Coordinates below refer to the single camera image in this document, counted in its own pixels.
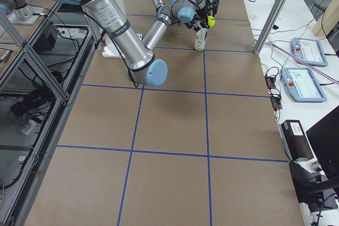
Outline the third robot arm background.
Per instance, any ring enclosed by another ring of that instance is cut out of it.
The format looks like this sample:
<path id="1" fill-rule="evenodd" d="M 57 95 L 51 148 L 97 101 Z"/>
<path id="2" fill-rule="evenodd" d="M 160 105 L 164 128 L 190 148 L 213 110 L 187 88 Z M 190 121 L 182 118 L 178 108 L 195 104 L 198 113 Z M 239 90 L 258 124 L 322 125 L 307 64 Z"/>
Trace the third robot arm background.
<path id="1" fill-rule="evenodd" d="M 15 25 L 34 25 L 38 19 L 26 0 L 1 0 L 1 11 Z"/>

